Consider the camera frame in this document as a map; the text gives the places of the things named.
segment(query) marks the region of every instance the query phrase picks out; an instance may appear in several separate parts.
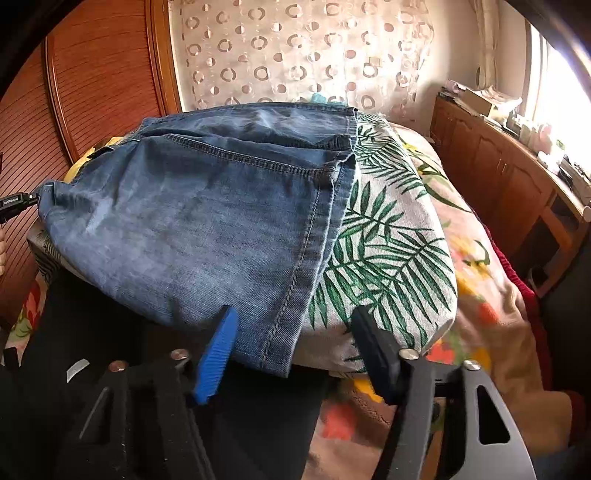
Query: pocket stitching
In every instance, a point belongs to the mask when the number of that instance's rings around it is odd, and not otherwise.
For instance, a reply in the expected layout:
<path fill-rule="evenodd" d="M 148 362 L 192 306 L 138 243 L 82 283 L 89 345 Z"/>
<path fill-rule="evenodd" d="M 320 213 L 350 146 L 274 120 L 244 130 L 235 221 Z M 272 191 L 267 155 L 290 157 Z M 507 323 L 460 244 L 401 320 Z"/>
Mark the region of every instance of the pocket stitching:
<path fill-rule="evenodd" d="M 323 169 L 319 168 L 294 167 L 273 160 L 267 160 L 265 158 L 254 157 L 252 155 L 245 155 L 242 153 L 233 152 L 231 150 L 226 150 L 224 148 L 214 147 L 213 145 L 207 144 L 205 142 L 200 142 L 198 140 L 181 137 L 176 134 L 165 134 L 164 137 L 168 138 L 172 142 L 178 143 L 179 145 L 182 145 L 187 148 L 192 148 L 194 150 L 199 150 L 204 153 L 208 153 L 210 155 L 213 155 L 214 157 L 244 163 L 246 165 L 252 165 L 258 168 L 265 168 L 266 170 L 279 171 L 281 173 L 291 173 L 303 177 L 313 178 L 316 178 L 323 171 Z"/>

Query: wooden cabinet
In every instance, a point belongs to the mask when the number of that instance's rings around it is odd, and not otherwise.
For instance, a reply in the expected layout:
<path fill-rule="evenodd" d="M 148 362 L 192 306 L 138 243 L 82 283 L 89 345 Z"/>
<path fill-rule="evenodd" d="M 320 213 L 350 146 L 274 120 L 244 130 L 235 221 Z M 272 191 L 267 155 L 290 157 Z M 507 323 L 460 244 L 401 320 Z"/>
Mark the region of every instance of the wooden cabinet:
<path fill-rule="evenodd" d="M 436 101 L 431 127 L 449 179 L 512 255 L 550 198 L 551 183 L 505 134 L 450 102 Z"/>
<path fill-rule="evenodd" d="M 449 179 L 520 273 L 528 275 L 540 258 L 546 259 L 539 266 L 547 279 L 532 285 L 543 296 L 575 257 L 590 207 L 526 147 L 455 103 L 437 98 L 431 137 Z M 556 241 L 545 241 L 548 236 Z M 553 246 L 542 252 L 543 244 Z"/>
<path fill-rule="evenodd" d="M 551 182 L 537 174 L 537 165 L 515 154 L 499 172 L 495 207 L 488 226 L 508 257 L 513 256 L 534 226 L 553 192 Z"/>
<path fill-rule="evenodd" d="M 431 122 L 431 138 L 435 141 L 435 151 L 439 157 L 446 156 L 454 122 L 455 117 L 446 103 L 436 101 Z"/>

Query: jeans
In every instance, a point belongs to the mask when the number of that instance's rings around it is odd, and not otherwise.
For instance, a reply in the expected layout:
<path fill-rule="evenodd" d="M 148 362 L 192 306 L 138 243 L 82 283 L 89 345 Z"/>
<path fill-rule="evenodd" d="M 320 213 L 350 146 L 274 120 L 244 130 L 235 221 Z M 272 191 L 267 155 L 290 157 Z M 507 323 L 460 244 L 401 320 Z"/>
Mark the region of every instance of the jeans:
<path fill-rule="evenodd" d="M 356 115 L 252 103 L 146 119 L 70 184 L 44 183 L 39 214 L 108 296 L 179 329 L 233 305 L 234 359 L 287 376 L 350 195 Z"/>

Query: wooden door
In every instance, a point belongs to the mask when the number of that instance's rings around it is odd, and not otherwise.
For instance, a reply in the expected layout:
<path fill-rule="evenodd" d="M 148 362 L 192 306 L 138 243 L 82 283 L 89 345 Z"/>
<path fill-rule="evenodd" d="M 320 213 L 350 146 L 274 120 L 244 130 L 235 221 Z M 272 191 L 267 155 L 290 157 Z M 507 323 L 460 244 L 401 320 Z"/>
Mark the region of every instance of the wooden door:
<path fill-rule="evenodd" d="M 488 224 L 499 196 L 501 170 L 509 162 L 511 149 L 505 141 L 496 138 L 496 132 L 488 132 L 481 126 L 478 130 L 470 164 L 472 181 L 467 185 L 466 201 L 480 219 Z"/>
<path fill-rule="evenodd" d="M 455 116 L 450 112 L 453 108 L 449 102 L 437 99 L 431 120 L 431 138 L 435 141 L 435 151 L 441 161 L 447 158 L 447 150 L 453 133 Z"/>
<path fill-rule="evenodd" d="M 552 194 L 552 184 L 539 168 L 534 159 L 515 150 L 499 169 L 500 191 L 489 228 L 507 257 L 517 251 Z"/>
<path fill-rule="evenodd" d="M 447 176 L 468 203 L 470 184 L 475 181 L 472 163 L 476 137 L 472 123 L 470 119 L 456 119 L 446 158 L 441 159 Z"/>

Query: palm leaf print fabric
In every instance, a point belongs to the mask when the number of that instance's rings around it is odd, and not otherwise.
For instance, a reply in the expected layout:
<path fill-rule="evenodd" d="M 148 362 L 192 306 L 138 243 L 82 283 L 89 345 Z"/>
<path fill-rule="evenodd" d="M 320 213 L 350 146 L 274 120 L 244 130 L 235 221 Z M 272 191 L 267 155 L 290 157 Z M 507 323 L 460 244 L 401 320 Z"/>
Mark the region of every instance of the palm leaf print fabric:
<path fill-rule="evenodd" d="M 422 351 L 457 307 L 452 259 L 429 192 L 389 123 L 360 114 L 356 179 L 304 319 L 294 361 L 361 372 L 349 318 L 368 305 L 402 346 Z"/>

